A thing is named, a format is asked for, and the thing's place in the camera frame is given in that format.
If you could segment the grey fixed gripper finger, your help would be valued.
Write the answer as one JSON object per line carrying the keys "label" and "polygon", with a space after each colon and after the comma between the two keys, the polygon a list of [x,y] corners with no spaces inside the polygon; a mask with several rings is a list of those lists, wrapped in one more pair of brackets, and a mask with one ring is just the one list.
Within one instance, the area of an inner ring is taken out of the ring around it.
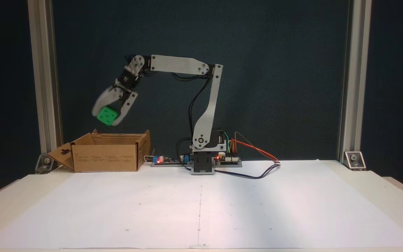
{"label": "grey fixed gripper finger", "polygon": [[92,116],[96,117],[103,107],[110,105],[123,96],[123,90],[119,87],[108,87],[96,99],[94,107],[92,108]]}

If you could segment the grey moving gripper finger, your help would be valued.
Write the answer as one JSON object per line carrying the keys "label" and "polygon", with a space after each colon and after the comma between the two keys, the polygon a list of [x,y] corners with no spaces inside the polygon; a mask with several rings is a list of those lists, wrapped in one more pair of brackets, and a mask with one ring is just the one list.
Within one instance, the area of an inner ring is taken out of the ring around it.
{"label": "grey moving gripper finger", "polygon": [[119,115],[116,119],[112,122],[112,126],[119,125],[127,113],[129,112],[130,108],[132,107],[133,103],[135,102],[136,98],[138,97],[137,92],[124,92],[120,101],[121,101],[121,110]]}

